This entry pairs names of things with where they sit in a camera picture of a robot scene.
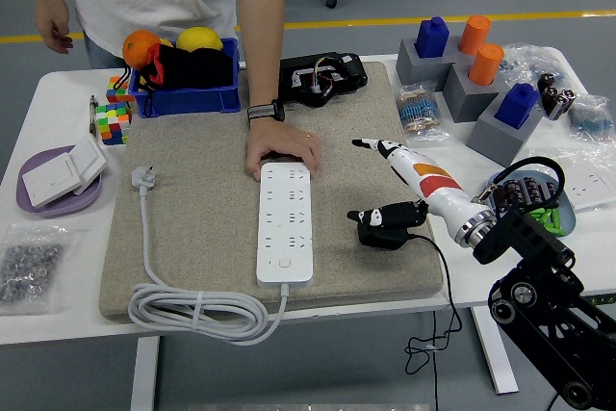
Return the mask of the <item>person's left hand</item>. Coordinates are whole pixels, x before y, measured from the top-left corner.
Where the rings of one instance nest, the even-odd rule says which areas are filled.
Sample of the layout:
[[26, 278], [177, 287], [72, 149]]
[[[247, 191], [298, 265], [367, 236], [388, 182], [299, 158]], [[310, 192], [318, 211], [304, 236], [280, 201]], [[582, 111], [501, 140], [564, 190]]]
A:
[[249, 122], [245, 168], [257, 182], [261, 180], [261, 161], [271, 153], [299, 158], [314, 175], [321, 165], [322, 152], [322, 142], [316, 134], [271, 117]]

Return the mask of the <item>person's right hand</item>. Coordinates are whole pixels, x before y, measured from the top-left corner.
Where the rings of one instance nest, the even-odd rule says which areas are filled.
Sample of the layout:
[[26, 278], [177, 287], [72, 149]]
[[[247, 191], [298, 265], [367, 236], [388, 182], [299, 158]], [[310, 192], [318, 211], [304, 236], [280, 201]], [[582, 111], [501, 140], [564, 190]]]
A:
[[69, 11], [65, 0], [35, 0], [35, 26], [44, 45], [66, 55], [73, 48], [69, 36]]

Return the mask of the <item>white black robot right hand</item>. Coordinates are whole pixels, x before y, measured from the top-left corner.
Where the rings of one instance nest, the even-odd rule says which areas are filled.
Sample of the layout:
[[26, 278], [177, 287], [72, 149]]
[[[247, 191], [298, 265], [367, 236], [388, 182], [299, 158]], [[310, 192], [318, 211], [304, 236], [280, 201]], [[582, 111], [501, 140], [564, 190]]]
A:
[[471, 199], [431, 158], [394, 141], [355, 139], [351, 143], [379, 152], [394, 173], [426, 202], [428, 212], [444, 219], [450, 237], [460, 246], [475, 248], [496, 223], [490, 208]]

